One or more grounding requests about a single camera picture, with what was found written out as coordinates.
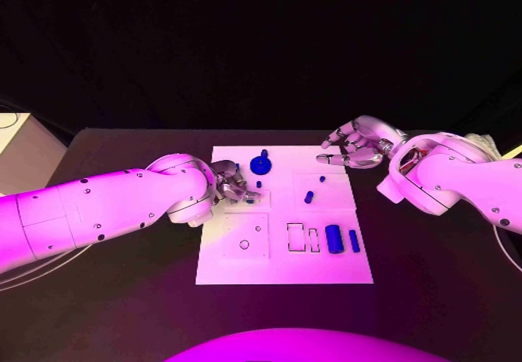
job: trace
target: small blue piece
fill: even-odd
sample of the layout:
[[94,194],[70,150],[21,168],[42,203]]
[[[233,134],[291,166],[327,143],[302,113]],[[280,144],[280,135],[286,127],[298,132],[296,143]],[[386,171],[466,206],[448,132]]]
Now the small blue piece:
[[340,254],[345,251],[344,238],[341,237],[340,225],[328,225],[325,228],[327,240],[329,241],[329,252]]
[[361,252],[360,241],[357,240],[357,231],[355,230],[351,230],[351,240],[353,240],[354,253],[360,253]]
[[305,202],[306,202],[308,204],[311,204],[311,203],[312,203],[312,199],[314,199],[314,192],[309,191],[309,192],[308,192],[308,197],[305,198]]
[[254,157],[253,161],[250,162],[250,170],[257,175],[266,175],[272,169],[273,169],[273,163],[270,162],[269,159],[269,151],[265,149],[262,151],[262,156]]

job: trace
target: robotic hand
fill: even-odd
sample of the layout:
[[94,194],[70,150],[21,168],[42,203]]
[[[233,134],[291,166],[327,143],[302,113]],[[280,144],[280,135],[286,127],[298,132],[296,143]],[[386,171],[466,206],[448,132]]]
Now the robotic hand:
[[200,226],[220,200],[260,199],[233,161],[207,165],[191,155],[159,158],[149,167],[107,173],[0,198],[0,273],[151,226]]
[[318,155],[321,163],[373,168],[391,159],[378,185],[400,203],[407,199],[432,215],[442,215],[461,199],[469,201],[497,226],[522,233],[522,160],[497,161],[494,153],[452,133],[415,138],[376,117],[350,121],[321,145],[342,142],[347,155]]

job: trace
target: robot forearm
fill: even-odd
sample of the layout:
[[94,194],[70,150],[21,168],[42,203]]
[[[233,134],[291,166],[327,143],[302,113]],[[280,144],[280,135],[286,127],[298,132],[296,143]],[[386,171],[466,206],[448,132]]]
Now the robot forearm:
[[148,227],[207,190],[197,168],[133,169],[0,198],[0,272]]

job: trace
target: black table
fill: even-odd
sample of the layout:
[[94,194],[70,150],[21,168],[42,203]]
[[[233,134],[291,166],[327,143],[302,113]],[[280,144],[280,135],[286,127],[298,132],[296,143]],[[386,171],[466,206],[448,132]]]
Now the black table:
[[[213,146],[315,145],[327,134],[87,129],[51,184],[146,167],[169,153],[211,161]],[[203,227],[164,216],[0,293],[0,359],[161,361],[270,327],[364,333],[453,360],[517,359],[522,274],[492,226],[464,201],[443,216],[390,202],[376,190],[387,167],[348,172],[374,285],[198,286]]]

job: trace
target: robotic arm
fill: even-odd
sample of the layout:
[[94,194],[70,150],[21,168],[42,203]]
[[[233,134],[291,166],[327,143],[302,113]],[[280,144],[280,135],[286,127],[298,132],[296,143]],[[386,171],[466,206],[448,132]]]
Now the robotic arm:
[[391,201],[407,199],[426,213],[442,215],[465,199],[492,224],[522,234],[522,160],[497,161],[488,149],[452,133],[410,139],[368,115],[329,135],[322,148],[340,140],[348,155],[318,155],[318,161],[373,168],[387,155],[390,174],[378,190]]
[[191,155],[168,155],[149,167],[107,173],[0,198],[0,273],[151,226],[166,212],[172,222],[200,226],[211,207],[246,190],[233,161],[207,165]]

